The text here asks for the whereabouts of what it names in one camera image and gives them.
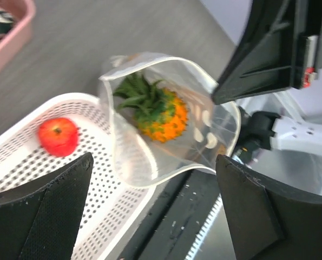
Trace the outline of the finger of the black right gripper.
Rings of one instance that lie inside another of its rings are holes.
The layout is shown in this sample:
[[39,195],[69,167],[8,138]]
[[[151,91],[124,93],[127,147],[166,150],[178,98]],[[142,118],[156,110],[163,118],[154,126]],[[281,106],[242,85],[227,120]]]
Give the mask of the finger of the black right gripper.
[[212,92],[216,105],[294,85],[305,1],[253,1],[243,36]]

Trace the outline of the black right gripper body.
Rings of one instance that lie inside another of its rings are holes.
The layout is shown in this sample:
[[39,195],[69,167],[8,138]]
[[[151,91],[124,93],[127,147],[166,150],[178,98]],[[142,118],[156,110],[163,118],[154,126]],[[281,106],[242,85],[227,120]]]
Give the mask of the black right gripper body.
[[322,1],[299,1],[300,34],[295,87],[307,88],[322,70]]

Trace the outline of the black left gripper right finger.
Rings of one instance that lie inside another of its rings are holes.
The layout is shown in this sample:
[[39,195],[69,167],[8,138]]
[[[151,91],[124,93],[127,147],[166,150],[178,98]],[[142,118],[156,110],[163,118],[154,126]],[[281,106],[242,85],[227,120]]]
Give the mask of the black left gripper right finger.
[[216,177],[237,259],[322,259],[322,196],[219,155]]

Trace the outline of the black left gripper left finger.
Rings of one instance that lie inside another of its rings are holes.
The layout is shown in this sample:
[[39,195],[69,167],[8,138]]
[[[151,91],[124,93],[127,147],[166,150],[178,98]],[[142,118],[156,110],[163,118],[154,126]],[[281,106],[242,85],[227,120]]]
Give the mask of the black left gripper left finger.
[[70,259],[94,159],[90,152],[0,192],[0,259]]

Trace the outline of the orange toy pineapple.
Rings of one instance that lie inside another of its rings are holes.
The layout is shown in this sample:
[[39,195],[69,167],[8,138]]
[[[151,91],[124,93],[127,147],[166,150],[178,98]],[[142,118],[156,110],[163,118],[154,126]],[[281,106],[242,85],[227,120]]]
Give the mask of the orange toy pineapple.
[[122,80],[113,95],[123,98],[117,111],[131,108],[134,126],[151,140],[165,143],[186,131],[189,110],[176,92],[159,88],[162,81],[149,82],[143,73],[132,73]]

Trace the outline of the clear polka dot zip bag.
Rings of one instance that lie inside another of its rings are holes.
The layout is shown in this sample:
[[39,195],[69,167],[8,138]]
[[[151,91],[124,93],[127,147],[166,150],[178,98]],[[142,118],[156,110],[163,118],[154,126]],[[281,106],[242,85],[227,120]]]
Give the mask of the clear polka dot zip bag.
[[[147,81],[163,79],[159,88],[178,94],[189,110],[182,136],[161,143],[143,135],[133,122],[133,110],[117,111],[123,101],[113,91],[132,73]],[[112,138],[113,167],[132,187],[151,187],[189,170],[215,174],[219,154],[230,156],[239,137],[241,114],[235,102],[216,105],[211,92],[216,81],[188,59],[152,52],[117,55],[99,78],[99,98]]]

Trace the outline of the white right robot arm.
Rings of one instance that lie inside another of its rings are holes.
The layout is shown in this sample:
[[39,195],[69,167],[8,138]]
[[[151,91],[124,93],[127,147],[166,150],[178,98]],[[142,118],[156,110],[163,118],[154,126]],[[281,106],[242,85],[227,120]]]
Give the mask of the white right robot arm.
[[[227,101],[302,89],[322,68],[322,1],[253,1],[244,34],[212,93]],[[255,112],[242,126],[244,158],[257,148],[322,156],[322,125]],[[322,259],[322,195],[220,155],[216,177],[237,259]]]

